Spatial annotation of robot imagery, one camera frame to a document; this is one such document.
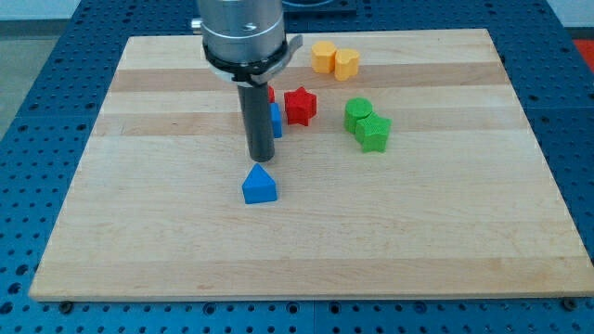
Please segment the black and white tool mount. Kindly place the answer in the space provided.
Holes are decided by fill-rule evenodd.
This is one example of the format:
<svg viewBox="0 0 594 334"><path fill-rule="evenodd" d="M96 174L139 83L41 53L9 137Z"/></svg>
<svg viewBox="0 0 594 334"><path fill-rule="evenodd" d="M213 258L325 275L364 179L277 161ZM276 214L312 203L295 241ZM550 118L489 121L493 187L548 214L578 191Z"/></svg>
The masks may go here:
<svg viewBox="0 0 594 334"><path fill-rule="evenodd" d="M206 44L202 44L211 71L226 82L243 87L255 87L270 82L291 62L293 54L303 45L303 36L294 35L284 41L271 56L254 62L234 63L216 57Z"/></svg>

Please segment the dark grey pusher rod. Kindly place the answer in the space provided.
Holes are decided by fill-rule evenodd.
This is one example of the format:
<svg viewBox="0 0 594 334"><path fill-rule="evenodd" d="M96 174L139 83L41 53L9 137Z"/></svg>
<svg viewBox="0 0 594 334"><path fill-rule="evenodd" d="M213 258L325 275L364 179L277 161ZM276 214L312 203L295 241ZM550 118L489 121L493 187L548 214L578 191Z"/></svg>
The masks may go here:
<svg viewBox="0 0 594 334"><path fill-rule="evenodd" d="M238 92L250 157L257 162L270 161L275 147L268 85L239 86Z"/></svg>

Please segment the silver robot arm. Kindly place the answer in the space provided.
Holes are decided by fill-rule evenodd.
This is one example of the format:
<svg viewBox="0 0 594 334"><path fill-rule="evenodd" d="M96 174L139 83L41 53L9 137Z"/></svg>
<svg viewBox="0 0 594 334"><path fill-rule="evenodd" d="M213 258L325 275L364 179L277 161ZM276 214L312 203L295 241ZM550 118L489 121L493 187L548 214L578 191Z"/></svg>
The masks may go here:
<svg viewBox="0 0 594 334"><path fill-rule="evenodd" d="M191 28L201 35L211 71L235 84L253 161L275 155L268 83L303 45L300 34L287 38L280 0L198 0L200 16Z"/></svg>

